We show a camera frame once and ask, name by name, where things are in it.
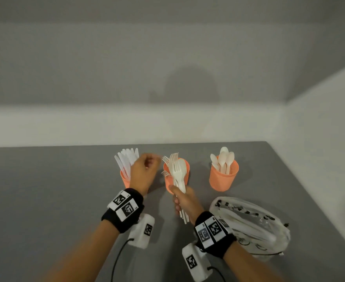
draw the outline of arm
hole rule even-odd
[[[53,269],[46,282],[92,282],[97,278],[119,231],[103,220],[97,229]]]
[[[282,282],[269,267],[250,255],[241,245],[234,241],[227,249],[224,261],[240,282]]]
[[[145,196],[160,163],[159,156],[142,154],[131,167],[130,188]],[[51,270],[45,282],[94,282],[119,233],[111,222],[104,219],[90,237]]]
[[[193,189],[186,186],[186,193],[184,194],[176,186],[170,186],[169,188],[174,193],[175,213],[179,214],[179,211],[184,209],[189,216],[189,221],[195,225],[196,219],[204,212],[204,208],[198,201]],[[236,241],[228,247],[223,259],[240,282],[283,281],[266,264],[250,255]]]

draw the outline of wristband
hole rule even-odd
[[[198,238],[196,246],[202,252],[219,258],[223,258],[230,245],[236,241],[228,224],[208,211],[201,213],[196,219],[195,233]]]
[[[144,209],[143,196],[132,188],[121,191],[107,206],[102,221],[111,222],[120,233],[126,232],[139,220]]]

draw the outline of clear plastic bag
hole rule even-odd
[[[222,217],[243,248],[254,257],[268,261],[283,255],[290,242],[290,230],[267,210],[234,197],[217,197],[209,211]]]

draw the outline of gray table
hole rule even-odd
[[[225,193],[208,182],[210,153],[234,151],[239,173]],[[0,148],[0,281],[32,281],[67,253],[100,221],[122,188],[113,158],[127,146]],[[203,205],[220,195],[256,203],[290,223],[285,256],[270,264],[290,281],[345,281],[345,241],[299,181],[266,142],[138,145],[141,152],[179,155],[190,163],[191,185]],[[171,195],[158,175],[145,200],[156,218],[146,250],[128,246],[115,281],[193,281],[181,249],[193,228],[176,218]],[[109,281],[114,259],[128,234],[119,237],[97,281]],[[235,277],[211,258],[227,281]],[[217,274],[208,280],[220,281]]]

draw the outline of orange cup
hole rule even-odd
[[[189,163],[186,160],[184,160],[184,161],[186,162],[186,166],[187,166],[187,174],[184,176],[184,184],[187,185],[188,184],[188,177],[189,177]],[[163,165],[163,170],[170,173],[170,169],[167,167],[166,163]],[[165,184],[166,184],[167,191],[169,191],[170,194],[173,194],[169,189],[170,185],[174,185],[174,180],[172,179],[171,175],[165,177]]]
[[[120,176],[121,176],[122,179],[123,179],[123,183],[124,183],[125,188],[126,188],[126,189],[129,188],[129,183],[130,183],[130,181],[127,180],[127,179],[125,179],[125,177],[124,177],[124,175],[123,175],[123,172],[122,172],[121,170],[120,170]]]
[[[231,187],[231,184],[234,181],[234,178],[238,171],[239,165],[235,160],[230,165],[230,173],[228,175],[219,172],[212,165],[212,168],[210,169],[209,184],[212,186],[214,190],[224,192]]]

